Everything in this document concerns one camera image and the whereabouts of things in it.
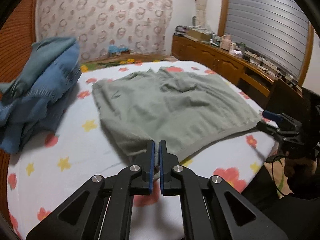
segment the cable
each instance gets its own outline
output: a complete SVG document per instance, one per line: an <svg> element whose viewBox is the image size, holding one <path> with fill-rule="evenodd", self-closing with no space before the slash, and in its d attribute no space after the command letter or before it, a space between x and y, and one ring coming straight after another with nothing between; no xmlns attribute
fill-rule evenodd
<svg viewBox="0 0 320 240"><path fill-rule="evenodd" d="M276 185L276 188L277 188L277 190L279 191L279 193L282 195L282 196L286 196L285 194L283 194L282 192L281 192L281 190L279 190L279 188L278 188L278 186L277 186L277 184L276 184L276 182L275 182L275 177L274 177L274 175L273 175L273 163L275 162L275 161L277 161L277 160L280 160L281 158L274 158L273 159L273 161L272 161L272 164L271 164L271 172L272 172L272 179L273 179L273 183Z"/></svg>

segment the cardboard box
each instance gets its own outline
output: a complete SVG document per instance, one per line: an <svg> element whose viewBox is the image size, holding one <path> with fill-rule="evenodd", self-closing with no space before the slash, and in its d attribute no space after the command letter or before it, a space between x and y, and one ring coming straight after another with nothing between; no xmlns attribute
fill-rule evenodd
<svg viewBox="0 0 320 240"><path fill-rule="evenodd" d="M195 30L189 30L187 32L187 34L199 41L210 41L211 39L211 35L209 34L204 34L204 33L200 33L198 31L195 31Z"/></svg>

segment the white bed sheet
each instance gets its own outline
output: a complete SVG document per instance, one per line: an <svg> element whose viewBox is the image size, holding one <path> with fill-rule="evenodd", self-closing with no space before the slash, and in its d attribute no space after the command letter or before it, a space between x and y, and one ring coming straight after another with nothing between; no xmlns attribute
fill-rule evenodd
<svg viewBox="0 0 320 240"><path fill-rule="evenodd" d="M22 153L11 156L8 206L14 230L22 239L90 177L95 174L115 175L128 164L114 151L100 129L99 113L91 94L92 83L102 78L111 81L150 68L157 71L161 66L172 71L215 74L192 61L121 65L83 73L56 137L42 132L28 142ZM254 110L262 111L240 89L227 80L225 82ZM219 174L242 191L270 155L273 146L273 138L263 132L248 132L214 143L183 165L203 177ZM183 236L178 196L161 196L157 181L153 196L135 197L130 240L179 240Z"/></svg>

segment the metal screw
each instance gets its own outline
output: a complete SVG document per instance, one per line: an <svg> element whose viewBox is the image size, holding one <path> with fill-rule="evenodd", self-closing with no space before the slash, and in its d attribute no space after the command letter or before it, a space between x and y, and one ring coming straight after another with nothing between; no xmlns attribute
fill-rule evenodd
<svg viewBox="0 0 320 240"><path fill-rule="evenodd" d="M212 176L211 180L212 180L214 183L220 183L220 182L222 181L221 177L218 176L218 175Z"/></svg>
<svg viewBox="0 0 320 240"><path fill-rule="evenodd" d="M102 177L100 175L94 175L91 180L94 182L94 183L98 183L102 180Z"/></svg>
<svg viewBox="0 0 320 240"><path fill-rule="evenodd" d="M183 167L180 166L180 165L176 165L176 166L173 167L173 170L176 171L176 172L181 172L181 171L183 171Z"/></svg>
<svg viewBox="0 0 320 240"><path fill-rule="evenodd" d="M140 170L140 167L138 165L132 165L130 167L130 171L138 171L138 170Z"/></svg>

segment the window blind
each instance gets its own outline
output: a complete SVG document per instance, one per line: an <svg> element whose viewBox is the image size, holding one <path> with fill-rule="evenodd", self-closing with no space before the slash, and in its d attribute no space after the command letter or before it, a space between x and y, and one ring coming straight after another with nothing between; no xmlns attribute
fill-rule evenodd
<svg viewBox="0 0 320 240"><path fill-rule="evenodd" d="M294 0L229 0L225 34L299 76L308 18Z"/></svg>

